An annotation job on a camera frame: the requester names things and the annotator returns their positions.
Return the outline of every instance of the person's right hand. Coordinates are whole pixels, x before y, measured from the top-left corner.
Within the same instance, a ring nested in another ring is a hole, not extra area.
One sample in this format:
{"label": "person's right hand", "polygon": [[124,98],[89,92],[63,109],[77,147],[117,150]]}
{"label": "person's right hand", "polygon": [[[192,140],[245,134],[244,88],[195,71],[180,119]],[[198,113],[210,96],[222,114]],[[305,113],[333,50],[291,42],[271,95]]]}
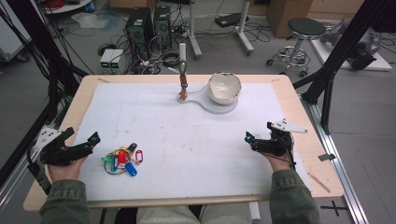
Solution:
{"label": "person's right hand", "polygon": [[49,165],[49,176],[52,182],[55,183],[56,181],[66,179],[77,180],[79,176],[79,169],[86,159],[86,157],[81,158],[67,166]]}
{"label": "person's right hand", "polygon": [[288,153],[285,153],[283,156],[277,157],[272,153],[262,153],[262,155],[267,158],[267,160],[271,163],[271,167],[273,171],[282,171],[282,170],[291,170]]}

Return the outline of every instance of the black metal frame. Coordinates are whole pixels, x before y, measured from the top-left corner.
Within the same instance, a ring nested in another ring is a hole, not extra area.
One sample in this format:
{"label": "black metal frame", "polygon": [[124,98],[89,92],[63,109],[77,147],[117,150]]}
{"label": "black metal frame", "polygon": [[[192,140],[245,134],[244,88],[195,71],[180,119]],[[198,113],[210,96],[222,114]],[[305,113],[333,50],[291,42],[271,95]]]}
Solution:
{"label": "black metal frame", "polygon": [[308,91],[302,94],[303,100],[311,105],[315,105],[324,92],[320,124],[327,135],[330,134],[329,116],[335,75],[364,33],[379,18],[388,1],[394,0],[365,0],[323,66],[311,76],[293,83],[294,89],[298,89],[312,82]]}
{"label": "black metal frame", "polygon": [[[0,188],[2,188],[7,182],[7,179],[14,170],[14,167],[18,162],[20,162],[26,150],[31,147],[43,125],[49,120],[56,118],[58,113],[58,104],[61,102],[62,98],[65,95],[74,96],[76,94],[79,83],[76,80],[75,75],[79,77],[85,77],[88,75],[88,73],[74,66],[64,58],[30,0],[7,0],[7,3],[20,20],[26,32],[32,38],[33,44],[41,52],[45,60],[47,60],[49,73],[49,103],[1,168]],[[19,31],[14,29],[12,30],[15,32],[22,44],[31,53],[34,52],[33,46],[31,44],[27,44],[27,42],[18,35]],[[60,94],[59,86],[63,86],[63,94]]]}

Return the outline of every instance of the red key tag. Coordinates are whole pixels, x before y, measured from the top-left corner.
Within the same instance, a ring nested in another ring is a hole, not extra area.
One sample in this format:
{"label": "red key tag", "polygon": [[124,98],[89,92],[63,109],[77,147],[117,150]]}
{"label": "red key tag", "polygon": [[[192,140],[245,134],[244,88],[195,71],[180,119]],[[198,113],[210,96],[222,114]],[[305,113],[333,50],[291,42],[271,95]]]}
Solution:
{"label": "red key tag", "polygon": [[134,158],[137,162],[141,163],[143,161],[143,152],[142,150],[137,150],[134,154]]}

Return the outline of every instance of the sleeve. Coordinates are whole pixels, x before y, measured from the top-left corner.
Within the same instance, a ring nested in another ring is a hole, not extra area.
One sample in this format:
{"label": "sleeve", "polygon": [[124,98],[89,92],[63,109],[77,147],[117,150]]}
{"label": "sleeve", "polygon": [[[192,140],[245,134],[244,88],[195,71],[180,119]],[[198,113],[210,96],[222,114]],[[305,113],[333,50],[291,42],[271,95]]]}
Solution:
{"label": "sleeve", "polygon": [[41,207],[41,223],[90,223],[85,184],[77,180],[61,180],[52,184]]}
{"label": "sleeve", "polygon": [[318,207],[294,170],[273,173],[270,210],[273,224],[320,223]]}

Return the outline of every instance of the wrist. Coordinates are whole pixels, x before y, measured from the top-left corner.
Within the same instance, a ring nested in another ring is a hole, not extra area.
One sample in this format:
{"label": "wrist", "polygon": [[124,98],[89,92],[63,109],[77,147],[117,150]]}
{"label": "wrist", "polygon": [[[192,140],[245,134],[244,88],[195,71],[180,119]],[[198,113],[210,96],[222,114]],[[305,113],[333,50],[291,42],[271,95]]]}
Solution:
{"label": "wrist", "polygon": [[273,169],[273,172],[291,170],[291,167],[288,162],[271,163],[271,167]]}

